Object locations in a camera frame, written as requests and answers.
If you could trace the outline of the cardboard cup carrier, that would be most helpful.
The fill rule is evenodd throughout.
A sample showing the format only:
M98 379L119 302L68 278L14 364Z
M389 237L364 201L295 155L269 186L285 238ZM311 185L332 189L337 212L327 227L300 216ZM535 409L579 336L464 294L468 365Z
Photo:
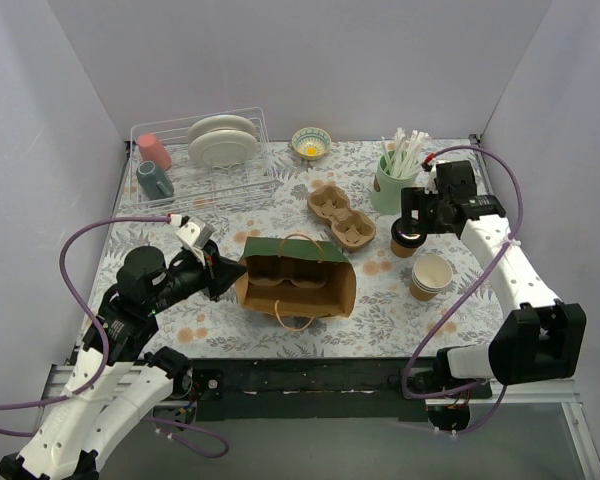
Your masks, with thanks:
M283 284L300 289L319 289L327 284L327 273L319 262L290 257L249 257L246 261L249 282L256 286Z

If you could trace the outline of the black cup lid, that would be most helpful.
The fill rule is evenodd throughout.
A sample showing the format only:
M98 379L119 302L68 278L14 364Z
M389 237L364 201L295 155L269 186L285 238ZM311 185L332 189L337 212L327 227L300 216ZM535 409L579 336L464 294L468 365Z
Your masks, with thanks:
M391 227L392 241L402 248L419 248L425 243L427 235L418 232L411 232L410 228L411 225L404 226L401 219L396 220Z

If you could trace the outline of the green paper bag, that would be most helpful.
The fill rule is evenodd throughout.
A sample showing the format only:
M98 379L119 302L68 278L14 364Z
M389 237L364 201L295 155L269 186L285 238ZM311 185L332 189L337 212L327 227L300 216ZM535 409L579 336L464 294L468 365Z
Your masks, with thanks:
M294 233L284 238L249 237L240 263L246 273L236 282L241 307L275 317L287 330L285 317L308 324L326 317L348 317L354 310L356 274L350 260L331 242Z

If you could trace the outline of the brown paper coffee cup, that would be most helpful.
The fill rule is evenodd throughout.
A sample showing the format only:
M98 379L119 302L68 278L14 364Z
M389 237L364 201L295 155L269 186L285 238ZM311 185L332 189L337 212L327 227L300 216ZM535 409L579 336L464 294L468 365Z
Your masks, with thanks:
M419 239L400 238L391 240L391 251L399 258L411 257L422 245Z

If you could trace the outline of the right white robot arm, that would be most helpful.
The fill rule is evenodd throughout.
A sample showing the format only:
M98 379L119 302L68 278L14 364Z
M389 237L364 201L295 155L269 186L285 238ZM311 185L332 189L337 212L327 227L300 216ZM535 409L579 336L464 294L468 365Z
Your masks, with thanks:
M586 326L582 307L563 302L540 278L515 241L499 200L478 194L470 162L426 169L427 186L401 192L393 239L404 246L429 234L455 234L491 283L503 322L489 343L443 348L431 370L405 371L405 394L451 398L477 381L517 385L573 376Z

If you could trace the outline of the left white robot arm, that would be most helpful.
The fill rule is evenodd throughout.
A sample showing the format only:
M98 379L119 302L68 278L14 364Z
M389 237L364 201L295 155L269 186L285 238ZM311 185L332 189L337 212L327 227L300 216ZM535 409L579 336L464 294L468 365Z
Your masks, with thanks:
M148 356L124 393L113 393L157 333L157 314L196 293L215 301L246 272L221 256L213 241L202 254L183 249L167 262L158 248L141 246L126 255L103 296L97 324L83 338L65 400L50 409L20 452L1 459L1 477L96 479L121 440L159 401L191 392L189 359L163 347Z

